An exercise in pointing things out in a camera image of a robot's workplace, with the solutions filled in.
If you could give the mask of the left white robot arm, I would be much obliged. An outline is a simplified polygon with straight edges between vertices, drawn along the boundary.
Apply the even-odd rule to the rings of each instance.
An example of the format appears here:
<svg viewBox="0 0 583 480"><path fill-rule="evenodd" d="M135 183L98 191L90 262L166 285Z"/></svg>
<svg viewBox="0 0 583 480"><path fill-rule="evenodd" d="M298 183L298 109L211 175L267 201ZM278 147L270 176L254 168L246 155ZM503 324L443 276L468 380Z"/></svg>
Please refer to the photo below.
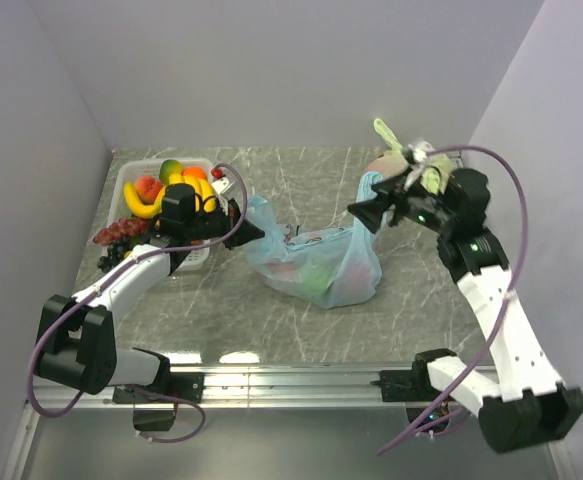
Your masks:
<svg viewBox="0 0 583 480"><path fill-rule="evenodd" d="M167 398L173 381L169 359L117 348L115 325L192 251L263 238L245 211L235 200L220 206L212 190L196 192L185 183L167 187L160 214L120 264L91 287L70 297L54 295L44 304L28 376L91 395L108 386L136 385L148 401Z"/></svg>

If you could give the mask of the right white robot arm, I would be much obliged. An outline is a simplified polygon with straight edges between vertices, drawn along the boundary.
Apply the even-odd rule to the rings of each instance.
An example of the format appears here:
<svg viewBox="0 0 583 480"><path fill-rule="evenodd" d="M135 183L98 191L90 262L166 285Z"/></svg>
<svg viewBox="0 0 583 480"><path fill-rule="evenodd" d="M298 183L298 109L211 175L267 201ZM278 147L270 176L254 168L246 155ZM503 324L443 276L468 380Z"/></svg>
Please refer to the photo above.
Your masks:
<svg viewBox="0 0 583 480"><path fill-rule="evenodd" d="M369 231L379 231L387 211L396 225L412 220L435 232L438 254L470 305L497 377L479 373L448 349L424 352L412 365L416 395L433 399L386 450L436 425L431 415L452 400L474 415L496 453L559 441L583 413L583 393L568 387L548 360L515 291L520 267L511 266L497 237L486 227L487 177L470 168L451 173L443 193L408 185L400 174L372 185L369 200L349 212Z"/></svg>

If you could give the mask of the blue printed plastic bag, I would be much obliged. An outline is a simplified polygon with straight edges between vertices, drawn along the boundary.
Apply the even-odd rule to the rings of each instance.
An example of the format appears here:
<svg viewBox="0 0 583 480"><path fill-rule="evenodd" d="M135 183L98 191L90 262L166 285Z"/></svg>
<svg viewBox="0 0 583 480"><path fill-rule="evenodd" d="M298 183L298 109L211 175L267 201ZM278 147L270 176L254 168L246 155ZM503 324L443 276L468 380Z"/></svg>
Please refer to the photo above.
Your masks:
<svg viewBox="0 0 583 480"><path fill-rule="evenodd" d="M303 231L278 223L261 196L249 199L247 219L265 237L247 244L243 255L270 288L324 309L361 304L376 294L382 279L376 235L359 220L348 227Z"/></svg>

